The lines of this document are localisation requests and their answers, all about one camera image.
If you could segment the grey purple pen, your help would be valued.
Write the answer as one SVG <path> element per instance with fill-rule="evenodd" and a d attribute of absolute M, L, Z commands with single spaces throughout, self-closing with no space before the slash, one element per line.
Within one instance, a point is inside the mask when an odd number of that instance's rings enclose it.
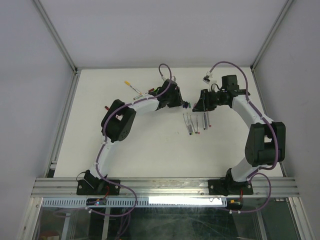
<path fill-rule="evenodd" d="M 203 113 L 203 129 L 207 130 L 208 129 L 208 122 L 207 122 L 207 116 L 206 113 Z"/>

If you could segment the pink capped marker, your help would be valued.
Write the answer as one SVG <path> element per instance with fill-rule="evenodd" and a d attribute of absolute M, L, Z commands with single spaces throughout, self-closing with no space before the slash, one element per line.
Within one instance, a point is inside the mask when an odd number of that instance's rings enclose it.
<path fill-rule="evenodd" d="M 209 114 L 209 112 L 207 112 L 207 124 L 208 124 L 208 127 L 209 127 L 209 128 L 212 127 L 212 124 L 211 124 L 211 121 L 210 121 L 210 114 Z"/>

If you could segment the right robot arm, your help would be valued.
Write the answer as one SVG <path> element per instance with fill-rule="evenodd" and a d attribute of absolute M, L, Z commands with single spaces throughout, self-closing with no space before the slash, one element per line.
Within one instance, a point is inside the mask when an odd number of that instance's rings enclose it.
<path fill-rule="evenodd" d="M 272 170 L 285 158 L 286 126 L 262 114 L 250 99 L 248 89 L 241 89 L 236 75 L 222 77 L 218 90 L 202 89 L 193 112 L 210 112 L 229 106 L 242 118 L 249 132 L 244 158 L 227 170 L 224 177 L 210 179 L 210 195 L 252 195 L 251 180 L 260 170 Z"/>

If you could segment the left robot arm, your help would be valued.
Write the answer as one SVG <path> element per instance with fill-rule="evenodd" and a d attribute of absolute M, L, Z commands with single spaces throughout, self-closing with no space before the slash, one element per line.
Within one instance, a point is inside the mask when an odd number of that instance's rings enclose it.
<path fill-rule="evenodd" d="M 163 85 L 133 102 L 116 99 L 101 122 L 102 146 L 92 166 L 77 180 L 78 196 L 118 196 L 125 187 L 119 179 L 109 179 L 108 171 L 115 150 L 129 135 L 137 115 L 155 112 L 162 108 L 183 105 L 180 88 L 174 80 L 167 79 Z"/>

